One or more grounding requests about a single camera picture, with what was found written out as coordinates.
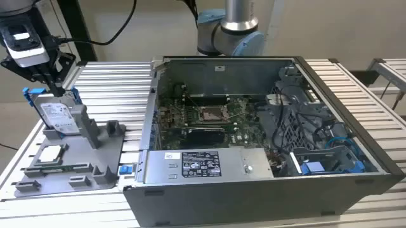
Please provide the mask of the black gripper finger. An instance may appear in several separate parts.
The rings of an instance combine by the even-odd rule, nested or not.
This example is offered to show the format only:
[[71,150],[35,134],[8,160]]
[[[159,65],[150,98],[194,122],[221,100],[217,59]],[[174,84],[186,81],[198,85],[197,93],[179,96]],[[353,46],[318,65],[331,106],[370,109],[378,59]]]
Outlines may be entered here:
[[66,89],[63,88],[63,80],[60,78],[48,78],[47,86],[55,97],[62,97],[64,95]]

